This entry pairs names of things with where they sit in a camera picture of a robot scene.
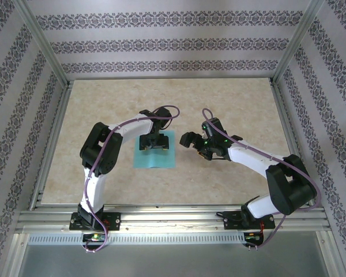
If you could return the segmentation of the turquoise cloth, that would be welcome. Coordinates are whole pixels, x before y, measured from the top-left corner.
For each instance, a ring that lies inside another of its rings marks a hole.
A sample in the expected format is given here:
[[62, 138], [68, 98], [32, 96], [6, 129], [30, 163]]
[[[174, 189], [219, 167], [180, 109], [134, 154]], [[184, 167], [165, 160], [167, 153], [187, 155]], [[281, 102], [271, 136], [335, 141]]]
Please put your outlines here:
[[140, 138], [135, 141], [133, 167], [135, 169], [173, 169], [175, 161], [175, 132], [164, 130], [162, 134], [169, 139], [169, 149], [139, 150]]

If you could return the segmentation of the grey metal shelf panel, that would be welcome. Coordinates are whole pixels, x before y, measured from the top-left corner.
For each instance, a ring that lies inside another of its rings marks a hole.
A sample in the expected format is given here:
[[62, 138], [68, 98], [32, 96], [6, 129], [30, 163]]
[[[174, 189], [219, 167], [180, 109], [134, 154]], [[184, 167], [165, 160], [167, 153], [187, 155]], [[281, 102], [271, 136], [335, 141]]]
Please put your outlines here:
[[95, 254], [81, 245], [28, 245], [29, 236], [6, 277], [346, 277], [326, 235], [313, 231], [280, 232], [259, 250], [242, 244], [109, 245]]

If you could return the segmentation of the long aluminium frame rail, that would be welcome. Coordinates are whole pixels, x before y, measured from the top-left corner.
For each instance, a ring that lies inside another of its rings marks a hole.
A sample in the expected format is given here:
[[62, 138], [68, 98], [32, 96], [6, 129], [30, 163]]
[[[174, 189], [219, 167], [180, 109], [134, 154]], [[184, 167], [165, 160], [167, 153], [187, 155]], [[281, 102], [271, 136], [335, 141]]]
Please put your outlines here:
[[[17, 233], [69, 232], [75, 205], [40, 205], [19, 214]], [[164, 205], [110, 206], [106, 211], [121, 213], [121, 233], [208, 233], [223, 231], [224, 222], [217, 212], [239, 210], [237, 205]], [[285, 219], [275, 215], [282, 231], [329, 231], [330, 222], [323, 208], [296, 211]]]

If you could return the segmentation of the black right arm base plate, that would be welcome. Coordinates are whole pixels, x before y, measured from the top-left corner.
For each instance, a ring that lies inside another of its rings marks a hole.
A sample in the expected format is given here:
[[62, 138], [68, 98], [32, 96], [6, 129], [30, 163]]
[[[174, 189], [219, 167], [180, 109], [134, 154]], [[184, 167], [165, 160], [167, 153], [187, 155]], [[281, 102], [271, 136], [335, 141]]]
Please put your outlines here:
[[273, 215], [266, 215], [259, 219], [243, 219], [240, 211], [217, 212], [217, 216], [223, 219], [225, 230], [272, 230], [275, 228]]

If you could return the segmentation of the aluminium side rail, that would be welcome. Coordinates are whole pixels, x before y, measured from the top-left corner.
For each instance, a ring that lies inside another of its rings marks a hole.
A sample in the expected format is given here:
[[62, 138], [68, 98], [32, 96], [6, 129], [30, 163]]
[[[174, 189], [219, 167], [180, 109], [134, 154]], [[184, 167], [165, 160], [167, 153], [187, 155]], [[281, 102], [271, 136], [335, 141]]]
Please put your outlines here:
[[74, 84], [74, 80], [71, 80], [68, 83], [67, 87], [63, 90], [61, 98], [57, 105], [55, 117], [51, 125], [51, 132], [47, 140], [44, 156], [42, 158], [41, 166], [40, 166], [40, 169], [36, 178], [35, 186], [31, 195], [31, 201], [29, 202], [29, 206], [28, 206], [29, 211], [35, 210], [39, 195], [42, 193], [46, 185], [47, 177], [50, 172], [51, 163], [52, 163], [55, 149], [57, 146], [58, 137], [61, 132], [61, 127], [65, 117], [70, 94], [72, 92], [73, 84]]
[[277, 107], [277, 112], [278, 112], [279, 117], [280, 117], [280, 121], [282, 124], [285, 139], [287, 141], [289, 152], [291, 154], [295, 154], [295, 155], [298, 155], [300, 157], [300, 153], [299, 153], [298, 148], [297, 148], [297, 143], [296, 143], [296, 140], [293, 136], [291, 124], [288, 120], [287, 111], [285, 109], [285, 106], [283, 105], [279, 90], [273, 84], [272, 78], [269, 78], [269, 84], [270, 84], [270, 88], [272, 90], [272, 94], [274, 97], [274, 102], [275, 102], [276, 107]]

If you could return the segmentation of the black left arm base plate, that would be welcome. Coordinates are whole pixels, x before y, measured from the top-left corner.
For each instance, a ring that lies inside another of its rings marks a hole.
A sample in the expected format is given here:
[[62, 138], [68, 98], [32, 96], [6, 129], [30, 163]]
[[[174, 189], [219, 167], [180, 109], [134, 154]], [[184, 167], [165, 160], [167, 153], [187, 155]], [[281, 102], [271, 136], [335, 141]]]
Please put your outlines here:
[[[101, 215], [100, 220], [108, 231], [119, 231], [121, 225], [121, 213], [105, 212]], [[78, 212], [71, 215], [69, 230], [72, 231], [103, 231], [102, 225], [91, 214], [83, 218]]]

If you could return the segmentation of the aluminium frame post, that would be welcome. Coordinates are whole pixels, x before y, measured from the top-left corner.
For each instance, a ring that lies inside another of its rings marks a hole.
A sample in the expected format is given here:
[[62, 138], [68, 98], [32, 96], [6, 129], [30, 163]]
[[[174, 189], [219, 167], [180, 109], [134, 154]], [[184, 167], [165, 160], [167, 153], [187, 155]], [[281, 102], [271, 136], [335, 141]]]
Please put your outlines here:
[[300, 19], [300, 22], [294, 34], [292, 35], [292, 38], [289, 41], [289, 44], [286, 47], [284, 54], [279, 60], [274, 75], [271, 77], [273, 86], [276, 86], [279, 83], [292, 57], [294, 56], [298, 47], [300, 46], [307, 30], [311, 26], [312, 22], [314, 21], [314, 18], [316, 17], [324, 2], [325, 0], [310, 0], [310, 3], [305, 12], [303, 13], [303, 16]]
[[40, 24], [34, 13], [31, 11], [27, 0], [12, 0], [15, 8], [24, 20], [26, 26], [30, 30], [33, 38], [35, 39], [40, 50], [44, 54], [46, 60], [49, 62], [52, 70], [54, 71], [57, 79], [61, 82], [63, 88], [69, 86], [70, 80], [68, 79], [61, 63], [59, 62], [54, 50], [52, 49], [50, 42], [45, 36]]

